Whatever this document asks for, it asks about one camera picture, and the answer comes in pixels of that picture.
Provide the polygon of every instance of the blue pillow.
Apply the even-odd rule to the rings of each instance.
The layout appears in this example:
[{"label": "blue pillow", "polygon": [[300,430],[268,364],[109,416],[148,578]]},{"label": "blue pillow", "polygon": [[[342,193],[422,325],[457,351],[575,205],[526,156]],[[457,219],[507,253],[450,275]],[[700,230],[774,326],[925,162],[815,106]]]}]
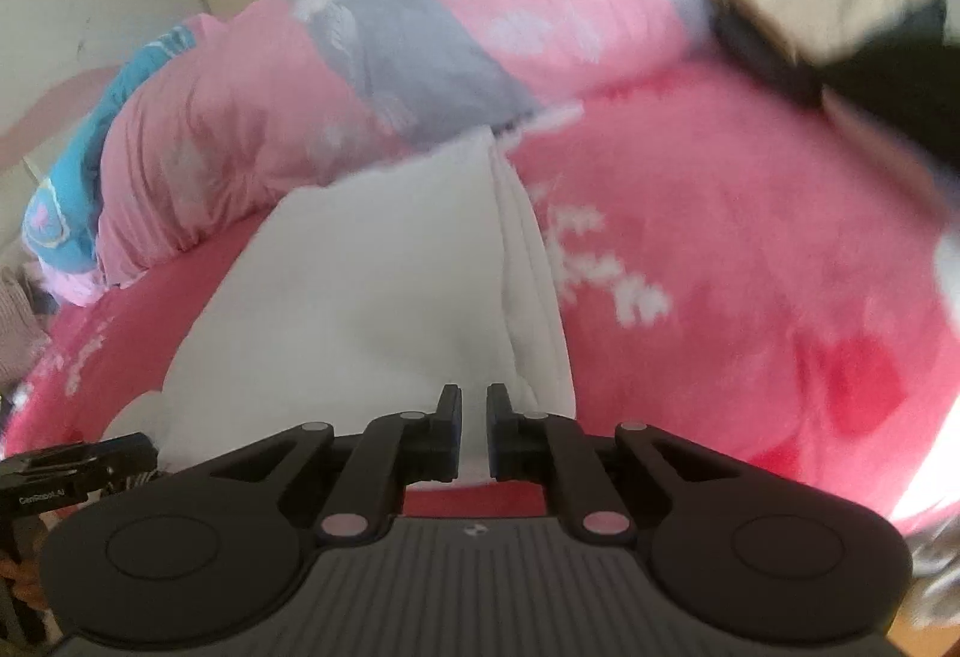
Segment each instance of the blue pillow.
[{"label": "blue pillow", "polygon": [[51,267],[79,274],[97,266],[97,223],[103,208],[100,157],[110,125],[127,99],[151,75],[195,45],[193,32],[176,26],[138,50],[117,73],[30,199],[23,217],[23,240]]}]

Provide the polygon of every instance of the silver screw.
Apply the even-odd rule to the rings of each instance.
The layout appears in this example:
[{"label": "silver screw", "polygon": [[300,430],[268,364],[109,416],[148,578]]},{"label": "silver screw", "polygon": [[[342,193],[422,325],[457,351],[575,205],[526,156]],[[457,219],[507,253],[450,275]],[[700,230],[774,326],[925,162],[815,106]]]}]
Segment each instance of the silver screw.
[{"label": "silver screw", "polygon": [[335,538],[362,535],[370,523],[360,514],[332,514],[320,522],[320,529]]},{"label": "silver screw", "polygon": [[584,516],[584,529],[594,535],[619,535],[630,529],[630,520],[616,511],[594,511]]}]

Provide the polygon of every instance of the pink comforter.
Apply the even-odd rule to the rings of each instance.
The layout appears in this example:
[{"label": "pink comforter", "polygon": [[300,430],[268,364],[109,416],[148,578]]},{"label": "pink comforter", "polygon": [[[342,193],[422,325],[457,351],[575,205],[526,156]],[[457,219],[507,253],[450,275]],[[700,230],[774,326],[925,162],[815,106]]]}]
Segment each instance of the pink comforter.
[{"label": "pink comforter", "polygon": [[[821,117],[718,62],[571,113],[509,155],[552,260],[587,431],[642,419],[889,516],[960,391],[940,225]],[[64,309],[7,453],[97,438],[160,388],[261,220]],[[538,505],[521,487],[410,507]]]}]

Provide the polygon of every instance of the white fabric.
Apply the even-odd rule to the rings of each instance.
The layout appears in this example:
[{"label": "white fabric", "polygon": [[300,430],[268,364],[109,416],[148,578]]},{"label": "white fabric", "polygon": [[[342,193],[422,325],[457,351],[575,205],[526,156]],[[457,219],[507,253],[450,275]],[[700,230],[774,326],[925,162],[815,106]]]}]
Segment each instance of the white fabric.
[{"label": "white fabric", "polygon": [[179,470],[302,422],[338,434],[464,391],[459,483],[488,479],[485,400],[573,416],[544,243],[489,130],[326,189],[260,228],[179,348],[162,394],[107,430],[145,431]]}]

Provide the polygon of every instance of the white towel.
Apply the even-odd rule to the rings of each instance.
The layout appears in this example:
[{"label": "white towel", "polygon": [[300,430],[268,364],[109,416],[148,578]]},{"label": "white towel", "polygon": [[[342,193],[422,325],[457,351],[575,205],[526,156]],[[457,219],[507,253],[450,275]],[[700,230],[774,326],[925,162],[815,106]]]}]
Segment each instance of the white towel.
[{"label": "white towel", "polygon": [[179,470],[302,422],[360,432],[464,391],[459,483],[488,479],[485,398],[573,416],[536,219],[489,130],[428,157],[290,194],[194,323],[162,394],[107,436],[145,431]]}]

